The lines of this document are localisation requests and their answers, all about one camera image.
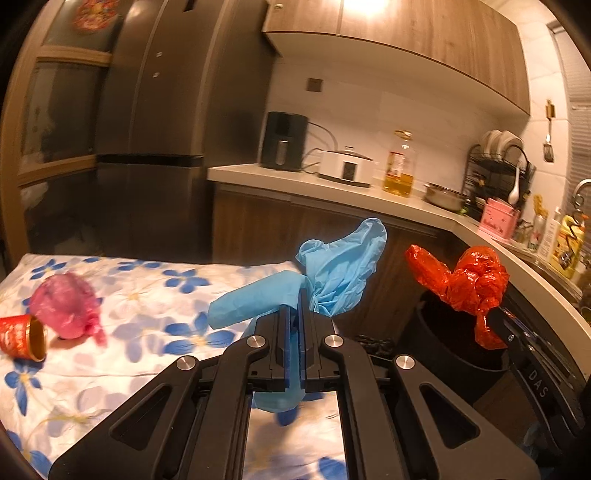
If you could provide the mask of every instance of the upper cabinet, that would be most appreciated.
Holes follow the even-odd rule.
[[[337,34],[340,0],[271,2],[265,32],[310,32]]]
[[[530,112],[517,27],[480,0],[283,0],[264,31],[284,56],[389,70],[495,115]]]

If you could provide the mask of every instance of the yellow oil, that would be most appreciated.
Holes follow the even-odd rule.
[[[402,173],[399,177],[387,174],[384,179],[384,190],[401,197],[408,197],[413,189],[413,180],[414,177],[407,173]]]

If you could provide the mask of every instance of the refrigerator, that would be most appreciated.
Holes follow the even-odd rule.
[[[136,0],[96,124],[104,254],[206,263],[209,167],[256,162],[275,52],[266,0]]]

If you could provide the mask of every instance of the white countertop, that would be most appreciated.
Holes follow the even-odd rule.
[[[585,378],[591,375],[591,327],[546,280],[519,258],[478,231],[478,223],[465,216],[447,212],[418,197],[403,198],[383,191],[353,187],[316,175],[271,170],[257,164],[210,168],[209,180],[285,194],[340,203],[413,222],[430,225],[455,234],[470,246],[494,248],[511,276],[511,283],[540,312],[569,349]]]

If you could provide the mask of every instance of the yellow bottle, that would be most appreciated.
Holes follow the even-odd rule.
[[[573,234],[570,231],[569,226],[572,226],[576,238],[573,237]],[[556,239],[554,251],[550,258],[550,265],[552,265],[556,270],[562,273],[566,278],[573,278],[574,271],[577,268],[577,264],[579,263],[579,254],[581,251],[581,247],[584,244],[584,240],[584,223],[582,223],[580,226],[575,226],[574,219],[570,215],[565,215],[562,220],[562,224],[560,225],[560,232],[558,233],[558,237]],[[568,252],[571,248],[574,252],[574,260],[565,270],[560,266],[560,256],[563,253]]]
[[[413,189],[417,153],[411,146],[411,132],[396,130],[392,150],[388,156],[384,190],[408,197]]]

